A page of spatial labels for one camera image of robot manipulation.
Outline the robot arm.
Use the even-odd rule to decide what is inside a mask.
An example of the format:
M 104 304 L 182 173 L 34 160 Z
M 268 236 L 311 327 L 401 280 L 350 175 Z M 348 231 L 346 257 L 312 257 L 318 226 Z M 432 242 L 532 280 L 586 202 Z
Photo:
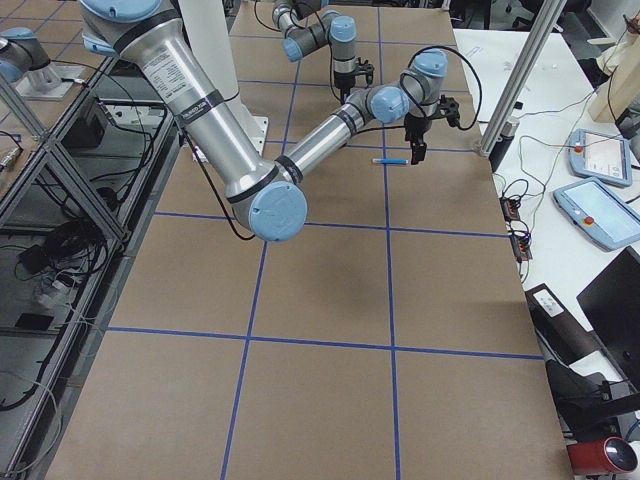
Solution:
M 183 19 L 168 1 L 85 1 L 85 46 L 137 65 L 197 142 L 221 177 L 239 223 L 264 241 L 297 235 L 308 205 L 305 174 L 363 132 L 372 120 L 403 119 L 424 134 L 436 115 L 448 59 L 434 48 L 418 53 L 394 83 L 359 90 L 324 122 L 275 160 L 260 156 L 182 33 Z
M 327 1 L 275 1 L 272 21 L 283 35 L 283 50 L 290 62 L 330 47 L 332 88 L 339 90 L 344 103 L 362 70 L 356 56 L 356 22 L 335 10 L 321 13 L 327 5 Z

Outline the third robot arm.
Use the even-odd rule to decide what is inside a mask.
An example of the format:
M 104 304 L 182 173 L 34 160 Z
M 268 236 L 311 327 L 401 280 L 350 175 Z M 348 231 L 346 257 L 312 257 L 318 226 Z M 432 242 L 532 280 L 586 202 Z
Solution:
M 1 32 L 1 75 L 15 83 L 26 73 L 48 67 L 51 59 L 35 33 L 27 27 Z

